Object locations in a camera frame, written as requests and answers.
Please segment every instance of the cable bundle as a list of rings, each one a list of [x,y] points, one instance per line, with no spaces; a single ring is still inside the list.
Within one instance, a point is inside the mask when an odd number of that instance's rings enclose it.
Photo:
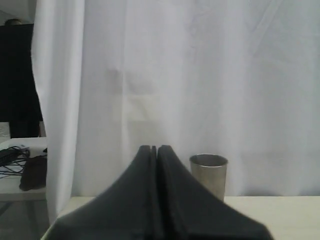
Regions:
[[[21,176],[24,165],[30,157],[28,148],[18,146],[0,150],[0,179],[8,176]]]

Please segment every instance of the metal cup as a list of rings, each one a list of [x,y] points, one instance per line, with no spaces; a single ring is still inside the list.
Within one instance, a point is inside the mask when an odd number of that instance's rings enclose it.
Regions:
[[[190,157],[192,175],[214,196],[224,201],[228,160],[219,155],[197,154]]]

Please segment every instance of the curtain fold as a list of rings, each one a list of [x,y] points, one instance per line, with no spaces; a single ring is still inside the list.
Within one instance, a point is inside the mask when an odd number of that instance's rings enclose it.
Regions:
[[[318,195],[317,0],[44,0],[33,71],[51,216],[140,145],[229,159],[228,195]]]

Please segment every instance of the white curtain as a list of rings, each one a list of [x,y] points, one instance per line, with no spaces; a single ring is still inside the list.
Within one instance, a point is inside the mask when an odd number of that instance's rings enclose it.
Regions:
[[[318,0],[39,1],[51,219],[140,145],[226,157],[227,195],[318,195],[319,38]]]

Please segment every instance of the cup rim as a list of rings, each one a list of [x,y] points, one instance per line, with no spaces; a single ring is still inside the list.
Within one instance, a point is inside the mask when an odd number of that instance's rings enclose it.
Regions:
[[[214,157],[215,158],[214,159],[215,162],[211,163],[211,164],[208,164],[205,161],[200,161],[199,160],[200,156],[211,156],[211,157]],[[216,155],[216,154],[210,154],[210,153],[200,153],[200,154],[192,155],[189,158],[189,161],[194,165],[197,165],[197,166],[200,166],[200,167],[204,167],[204,168],[221,168],[223,166],[226,166],[229,163],[229,161],[225,157],[220,156],[220,155]]]

